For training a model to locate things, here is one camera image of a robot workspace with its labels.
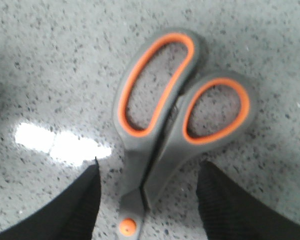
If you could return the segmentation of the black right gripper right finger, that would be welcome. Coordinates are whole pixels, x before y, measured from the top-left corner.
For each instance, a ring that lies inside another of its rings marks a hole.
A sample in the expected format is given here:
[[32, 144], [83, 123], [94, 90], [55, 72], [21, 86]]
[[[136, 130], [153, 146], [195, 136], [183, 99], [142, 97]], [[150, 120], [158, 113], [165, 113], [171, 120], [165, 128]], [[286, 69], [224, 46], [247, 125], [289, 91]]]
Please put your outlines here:
[[196, 195], [209, 240], [300, 240], [300, 225], [254, 198], [210, 161], [200, 164]]

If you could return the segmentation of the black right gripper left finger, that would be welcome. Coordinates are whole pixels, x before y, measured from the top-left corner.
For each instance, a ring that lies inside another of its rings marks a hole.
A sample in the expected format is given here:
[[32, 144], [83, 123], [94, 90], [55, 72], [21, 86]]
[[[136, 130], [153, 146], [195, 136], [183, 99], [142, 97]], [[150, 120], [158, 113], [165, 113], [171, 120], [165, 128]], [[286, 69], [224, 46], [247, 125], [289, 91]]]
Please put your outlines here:
[[98, 161], [43, 208], [0, 233], [0, 240], [90, 240], [100, 207]]

